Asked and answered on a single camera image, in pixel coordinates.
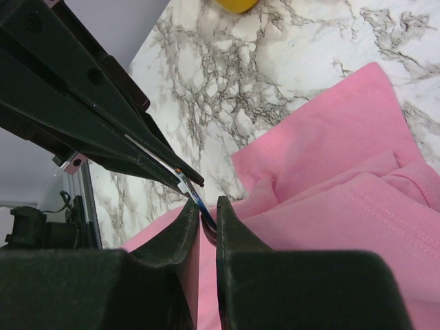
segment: marble table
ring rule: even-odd
[[[391,79],[426,161],[440,169],[439,0],[262,0],[243,15],[171,0],[131,63],[149,113],[206,179],[209,204],[246,192],[230,156],[363,65]],[[105,248],[185,199],[90,166]]]

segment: round hole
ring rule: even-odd
[[[90,69],[89,72],[87,72],[87,77],[90,82],[96,86],[103,86],[105,84],[105,76],[99,69]]]
[[[37,14],[30,14],[25,19],[25,25],[28,30],[32,32],[41,32],[43,31],[43,21]]]

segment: folded cloth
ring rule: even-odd
[[[275,250],[368,250],[390,266],[416,329],[440,325],[440,177],[423,160],[377,63],[232,156],[244,224]],[[123,248],[163,230],[160,217]],[[201,240],[199,329],[220,330],[215,248]]]

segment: yellow bowl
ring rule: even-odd
[[[258,0],[216,0],[220,5],[222,5],[226,10],[230,12],[235,12],[236,14],[240,12],[245,12],[246,10],[252,8],[252,6],[258,2]]]

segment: gray marble vein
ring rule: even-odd
[[[246,197],[231,154],[365,64],[388,74],[427,162],[440,170],[440,2],[265,0],[233,15],[171,0],[130,66],[148,112],[206,179],[209,204]],[[91,166],[103,244],[117,247],[185,200]]]

